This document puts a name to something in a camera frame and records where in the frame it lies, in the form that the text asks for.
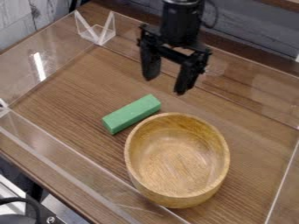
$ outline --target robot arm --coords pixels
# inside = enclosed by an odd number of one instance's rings
[[[173,87],[177,95],[183,95],[193,87],[199,75],[205,72],[211,56],[211,49],[199,41],[204,3],[205,0],[163,0],[160,27],[149,24],[140,27],[139,46],[144,78],[149,81],[157,77],[161,57],[180,64],[181,71]],[[193,53],[185,55],[176,52],[175,47],[189,49]]]

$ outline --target wooden table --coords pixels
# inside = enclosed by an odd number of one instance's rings
[[[91,23],[103,23],[108,14],[96,3],[88,3],[80,12]],[[63,19],[47,31],[56,37],[55,47],[63,48],[65,57],[73,51],[71,44],[75,42],[65,45],[63,40],[68,32],[76,32],[68,30],[68,22]],[[131,185],[123,149],[133,127],[111,136],[100,118],[144,95],[153,94],[163,103],[161,112],[188,113],[213,124],[231,151],[228,178],[219,193],[200,206],[172,212],[189,223],[264,223],[297,144],[297,78],[213,48],[209,75],[179,97],[172,93],[177,66],[165,62],[165,74],[145,82],[136,62],[135,43],[121,37],[111,43],[117,44],[123,52],[129,50],[131,59],[91,46],[12,106],[18,115],[72,149],[55,143],[34,126],[25,129],[18,122],[18,137],[32,143],[34,149],[25,150],[0,134],[1,156],[89,221],[128,223],[121,213],[112,212],[116,210],[100,195],[117,181]],[[116,178],[107,178],[109,174],[99,166]],[[121,189],[125,196],[121,199],[117,195],[117,198],[132,205],[135,201],[139,203],[136,192],[127,186]],[[297,192],[289,188],[288,204],[281,202],[283,210],[271,220],[273,223],[297,223],[295,195]],[[119,206],[144,223],[163,219],[145,209]]]

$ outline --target bowl rim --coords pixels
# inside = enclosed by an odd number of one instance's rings
[[[183,194],[181,196],[179,195],[171,195],[167,193],[160,193],[157,192],[153,188],[148,187],[147,183],[139,178],[139,175],[136,174],[136,171],[133,169],[132,163],[131,163],[131,159],[129,159],[129,144],[131,144],[131,140],[132,137],[135,135],[135,133],[139,131],[139,129],[141,128],[141,126],[144,126],[147,123],[149,123],[152,120],[164,117],[164,116],[184,116],[184,117],[189,117],[195,120],[197,120],[200,123],[204,123],[211,129],[212,131],[216,133],[220,143],[223,145],[223,151],[224,151],[224,165],[223,165],[223,169],[221,172],[217,176],[217,178],[215,179],[215,181],[207,185],[204,188],[201,188],[200,190],[195,191],[195,192],[189,192],[187,194]],[[209,191],[212,191],[215,188],[217,188],[224,180],[224,178],[227,177],[228,171],[229,171],[229,147],[227,144],[227,141],[224,139],[224,136],[220,134],[220,131],[217,130],[217,128],[211,125],[209,123],[207,123],[204,120],[201,120],[196,115],[188,115],[184,113],[176,113],[176,112],[171,112],[171,113],[161,113],[153,116],[149,116],[147,119],[144,119],[132,129],[127,140],[125,140],[125,167],[128,170],[128,173],[133,176],[135,180],[137,181],[137,183],[149,191],[153,192],[159,195],[163,195],[165,197],[169,198],[189,198],[189,197],[197,197],[201,196],[203,194],[208,193]]]

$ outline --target wooden bowl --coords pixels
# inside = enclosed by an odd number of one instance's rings
[[[192,115],[165,113],[140,122],[125,140],[125,166],[139,192],[169,208],[199,205],[229,169],[220,132]]]

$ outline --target green foam block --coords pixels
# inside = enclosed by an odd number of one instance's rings
[[[159,100],[149,94],[121,109],[104,116],[101,121],[112,135],[141,121],[161,107]]]

